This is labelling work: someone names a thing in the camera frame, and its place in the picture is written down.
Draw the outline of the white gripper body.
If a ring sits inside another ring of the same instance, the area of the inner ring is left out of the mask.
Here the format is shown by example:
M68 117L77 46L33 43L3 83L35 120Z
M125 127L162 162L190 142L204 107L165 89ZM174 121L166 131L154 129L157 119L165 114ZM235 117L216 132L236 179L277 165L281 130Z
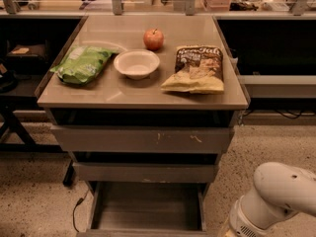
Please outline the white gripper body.
M271 227L272 208L260 198L239 198L232 205L217 237L265 237Z

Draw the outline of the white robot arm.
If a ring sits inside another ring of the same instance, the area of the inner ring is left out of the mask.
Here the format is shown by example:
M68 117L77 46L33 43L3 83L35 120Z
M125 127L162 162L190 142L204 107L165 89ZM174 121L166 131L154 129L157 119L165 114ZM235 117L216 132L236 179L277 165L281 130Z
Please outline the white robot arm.
M252 188L233 203L217 237L265 237L300 212L316 216L316 175L267 162L255 170Z

